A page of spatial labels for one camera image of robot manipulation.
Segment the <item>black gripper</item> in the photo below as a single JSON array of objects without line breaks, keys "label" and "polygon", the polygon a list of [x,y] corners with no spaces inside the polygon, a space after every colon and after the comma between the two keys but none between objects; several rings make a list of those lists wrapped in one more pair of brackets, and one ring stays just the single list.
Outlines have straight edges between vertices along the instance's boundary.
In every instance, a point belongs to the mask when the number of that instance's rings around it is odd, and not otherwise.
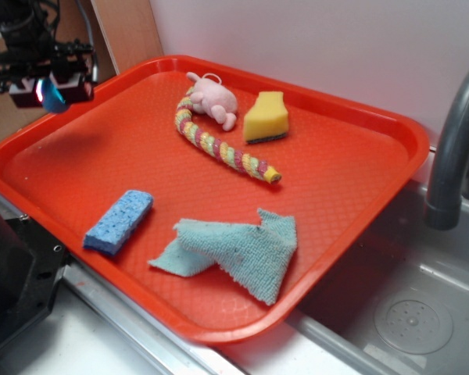
[{"label": "black gripper", "polygon": [[95,48],[80,40],[52,41],[39,50],[19,47],[0,52],[0,94],[9,91],[17,108],[40,108],[37,80],[49,77],[65,103],[90,102],[98,82]]}]

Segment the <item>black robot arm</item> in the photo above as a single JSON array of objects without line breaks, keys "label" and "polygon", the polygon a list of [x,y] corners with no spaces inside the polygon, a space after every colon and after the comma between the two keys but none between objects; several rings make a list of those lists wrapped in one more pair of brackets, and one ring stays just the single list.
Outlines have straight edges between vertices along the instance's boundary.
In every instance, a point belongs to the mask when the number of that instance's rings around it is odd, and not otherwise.
[{"label": "black robot arm", "polygon": [[91,22],[81,2],[88,42],[58,41],[59,1],[0,1],[0,94],[16,107],[60,114],[90,102],[98,84],[98,56]]}]

